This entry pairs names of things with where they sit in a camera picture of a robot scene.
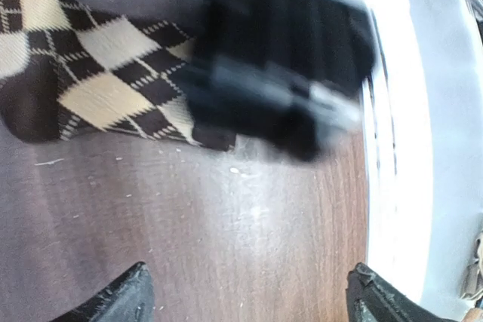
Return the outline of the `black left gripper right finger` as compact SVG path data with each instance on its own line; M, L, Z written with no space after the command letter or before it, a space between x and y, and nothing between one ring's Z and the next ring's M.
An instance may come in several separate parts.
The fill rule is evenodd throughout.
M347 282L349 321L448 321L412 302L364 263L348 273Z

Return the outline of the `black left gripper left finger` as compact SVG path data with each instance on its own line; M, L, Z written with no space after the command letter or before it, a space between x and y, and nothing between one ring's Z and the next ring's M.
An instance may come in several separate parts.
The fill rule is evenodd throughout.
M145 262L137 262L89 300L62 315L63 321L153 321L155 294Z

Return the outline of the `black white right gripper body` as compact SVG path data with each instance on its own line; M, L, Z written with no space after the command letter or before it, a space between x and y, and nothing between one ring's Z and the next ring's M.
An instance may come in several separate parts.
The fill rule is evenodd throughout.
M206 127L314 161L357 128L376 50L361 0L203 0L189 109Z

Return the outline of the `beige brown argyle sock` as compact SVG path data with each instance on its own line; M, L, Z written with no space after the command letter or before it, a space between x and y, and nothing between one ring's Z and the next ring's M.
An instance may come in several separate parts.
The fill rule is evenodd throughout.
M195 33L76 0L1 0L1 120L19 140L93 131L227 151L235 134L200 125L181 89Z

